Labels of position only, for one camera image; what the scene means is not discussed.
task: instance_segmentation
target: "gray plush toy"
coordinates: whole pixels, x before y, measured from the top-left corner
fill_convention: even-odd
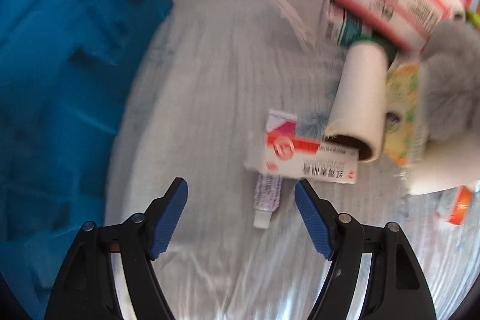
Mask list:
[[[421,54],[427,65],[429,139],[480,134],[480,35],[471,26],[440,22]]]

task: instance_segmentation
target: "white tube cap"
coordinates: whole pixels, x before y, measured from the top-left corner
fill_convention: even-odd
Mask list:
[[[270,217],[272,212],[270,211],[255,211],[255,219],[253,221],[253,226],[255,228],[267,229],[270,225]]]

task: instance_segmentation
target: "blue rubber pad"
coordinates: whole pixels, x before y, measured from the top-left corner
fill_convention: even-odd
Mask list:
[[[325,259],[332,259],[334,251],[330,245],[328,227],[301,182],[295,185],[295,202],[315,249]]]
[[[149,251],[150,256],[153,259],[157,259],[162,252],[167,250],[173,232],[175,231],[180,216],[182,215],[183,208],[187,203],[187,198],[187,182],[182,180],[155,225],[154,239]]]

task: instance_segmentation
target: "red logo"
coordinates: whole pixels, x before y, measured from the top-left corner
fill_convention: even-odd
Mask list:
[[[268,171],[278,171],[278,166],[274,162],[266,162],[265,165],[267,166]]]
[[[295,151],[292,139],[286,136],[277,137],[273,142],[273,149],[280,160],[291,159]]]

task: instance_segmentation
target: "white paper roll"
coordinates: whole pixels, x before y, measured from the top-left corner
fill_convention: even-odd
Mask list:
[[[359,41],[346,55],[325,139],[359,149],[359,161],[382,152],[386,110],[387,55],[372,41]]]
[[[411,195],[433,193],[480,179],[480,136],[469,132],[427,146],[408,172]]]

